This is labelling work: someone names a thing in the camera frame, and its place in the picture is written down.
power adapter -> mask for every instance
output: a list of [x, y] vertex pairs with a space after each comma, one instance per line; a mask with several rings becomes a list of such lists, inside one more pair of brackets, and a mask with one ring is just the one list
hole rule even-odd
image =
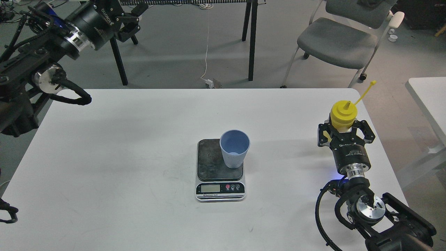
[[205, 79], [204, 82], [208, 85], [209, 89], [220, 89], [222, 87], [221, 83], [216, 79]]

brand label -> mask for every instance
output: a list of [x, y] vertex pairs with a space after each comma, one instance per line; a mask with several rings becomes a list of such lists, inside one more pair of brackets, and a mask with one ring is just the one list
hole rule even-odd
[[104, 9], [104, 8], [101, 9], [101, 12], [102, 12], [102, 14], [104, 15], [105, 19], [107, 20], [107, 22], [108, 22], [110, 25], [114, 25], [114, 24], [115, 24], [114, 22], [111, 21], [111, 18], [110, 18], [110, 17], [108, 16], [108, 14], [105, 12], [105, 9]]

plastic cup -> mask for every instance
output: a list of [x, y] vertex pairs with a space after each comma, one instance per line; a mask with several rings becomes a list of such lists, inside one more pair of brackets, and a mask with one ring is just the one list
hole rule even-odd
[[397, 35], [392, 34], [392, 35], [390, 35], [390, 37], [389, 37], [389, 41], [390, 41], [390, 42], [395, 42], [397, 38], [398, 38]]
[[220, 138], [220, 148], [227, 167], [239, 168], [250, 145], [248, 136], [240, 130], [229, 130], [223, 133]]

white table top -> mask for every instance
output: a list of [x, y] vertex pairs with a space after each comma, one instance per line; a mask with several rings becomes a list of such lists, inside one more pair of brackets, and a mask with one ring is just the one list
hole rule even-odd
[[446, 146], [446, 77], [411, 78], [406, 88]]
[[[19, 221], [0, 225], [1, 250], [330, 250], [314, 206], [341, 176], [317, 127], [335, 102], [359, 98], [354, 89], [88, 92], [90, 105], [51, 105], [4, 194]], [[200, 203], [197, 143], [229, 129], [251, 139], [246, 198]], [[371, 189], [406, 203], [379, 137], [366, 149]], [[343, 250], [366, 250], [337, 221], [336, 201], [321, 203], [326, 232]]]

yellow nozzle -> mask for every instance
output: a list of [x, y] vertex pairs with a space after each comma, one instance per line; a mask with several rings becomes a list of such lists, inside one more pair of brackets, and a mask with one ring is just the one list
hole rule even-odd
[[374, 86], [375, 84], [376, 84], [376, 80], [370, 82], [370, 85], [368, 86], [367, 90], [365, 90], [364, 94], [358, 99], [358, 101], [355, 103], [355, 105], [361, 101], [361, 99], [367, 94], [368, 90], [370, 90], [370, 88], [372, 88], [372, 86]]

